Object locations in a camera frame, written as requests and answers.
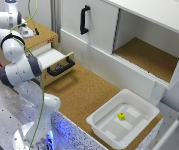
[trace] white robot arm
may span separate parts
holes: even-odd
[[[12,63],[0,69],[0,80],[6,86],[17,87],[20,99],[29,101],[35,106],[35,122],[26,135],[26,140],[30,144],[39,121],[43,102],[42,89],[30,80],[41,75],[42,67],[36,57],[26,56],[24,46],[14,39],[16,38],[25,44],[23,39],[33,37],[33,31],[24,24],[10,33],[10,29],[22,22],[24,20],[18,12],[16,0],[5,0],[5,12],[0,12],[0,45],[5,58]],[[33,150],[40,149],[36,143],[41,142],[41,140],[44,141],[52,130],[50,114],[58,111],[60,106],[61,101],[58,97],[45,94],[42,121],[33,141]],[[53,150],[55,146],[51,144],[48,149]]]

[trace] yellow object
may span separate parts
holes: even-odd
[[[124,120],[124,119],[125,119],[125,114],[124,114],[123,112],[119,113],[119,114],[118,114],[118,118],[119,118],[120,120]]]

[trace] cork surface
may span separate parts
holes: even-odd
[[[179,59],[138,38],[134,38],[115,54],[170,82]]]
[[[109,150],[112,150],[93,133],[86,118],[119,93],[120,89],[76,64],[71,72],[45,87],[45,92],[58,96],[62,102],[59,111]],[[126,150],[137,148],[162,118],[162,115],[158,115]]]
[[[28,48],[32,48],[43,41],[46,41],[48,39],[51,39],[54,36],[57,36],[57,34],[50,29],[46,28],[45,26],[39,24],[38,22],[34,21],[36,27],[38,28],[38,31],[40,35],[34,36],[33,38],[30,39],[25,39],[25,44]],[[31,21],[28,22],[28,27],[32,29],[35,32],[34,26]]]

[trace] drawer handle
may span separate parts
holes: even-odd
[[[83,35],[83,34],[89,32],[89,30],[85,28],[85,19],[86,19],[86,18],[85,18],[85,13],[86,13],[86,11],[88,11],[88,10],[90,10],[90,7],[87,6],[87,5],[85,6],[85,8],[83,8],[83,9],[81,10],[81,25],[80,25],[81,35]]]
[[[55,76],[58,76],[59,74],[65,72],[66,70],[72,68],[72,67],[75,65],[75,62],[74,62],[73,60],[71,60],[71,59],[69,58],[69,56],[66,58],[66,61],[69,63],[69,64],[67,64],[66,66],[64,66],[64,67],[62,67],[62,68],[60,68],[60,69],[58,69],[58,70],[55,69],[54,71],[52,71],[52,70],[50,69],[50,67],[49,67],[49,68],[47,68],[47,72],[48,72],[51,76],[55,77]]]

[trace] green cable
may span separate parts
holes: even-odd
[[[37,0],[35,0],[35,2],[36,2],[36,9],[35,9],[34,14],[31,16],[31,18],[29,18],[29,19],[28,19],[27,21],[25,21],[24,23],[19,24],[19,25],[13,27],[13,28],[10,30],[10,33],[12,33],[12,31],[13,31],[15,28],[17,28],[17,27],[19,27],[19,26],[22,26],[23,24],[25,24],[25,23],[27,23],[27,22],[29,22],[30,20],[33,19],[33,17],[35,16],[35,14],[36,14],[36,12],[37,12],[37,9],[38,9],[38,2],[37,2]]]
[[[32,52],[27,48],[27,46],[26,45],[24,45],[21,41],[19,41],[18,39],[16,39],[16,38],[13,38],[14,40],[16,40],[20,45],[22,45],[22,46],[24,46],[28,51],[29,51],[29,53],[33,56],[33,54],[32,54]],[[40,116],[39,116],[39,120],[38,120],[38,124],[37,124],[37,127],[36,127],[36,130],[35,130],[35,132],[34,132],[34,135],[33,135],[33,139],[32,139],[32,141],[31,141],[31,144],[30,144],[30,146],[29,146],[29,150],[31,149],[31,147],[32,147],[32,144],[33,144],[33,141],[34,141],[34,139],[35,139],[35,136],[36,136],[36,133],[37,133],[37,131],[38,131],[38,127],[39,127],[39,124],[40,124],[40,120],[41,120],[41,117],[42,117],[42,113],[43,113],[43,108],[44,108],[44,86],[43,86],[43,79],[42,79],[42,75],[40,76],[40,80],[41,80],[41,86],[42,86],[42,96],[43,96],[43,102],[42,102],[42,109],[41,109],[41,112],[40,112]]]
[[[31,18],[30,2],[31,2],[31,0],[29,0],[28,10],[29,10],[29,16],[30,16],[30,18]],[[32,21],[32,23],[33,23],[34,28],[36,29],[37,27],[36,27],[36,25],[35,25],[33,19],[31,19],[31,21]]]

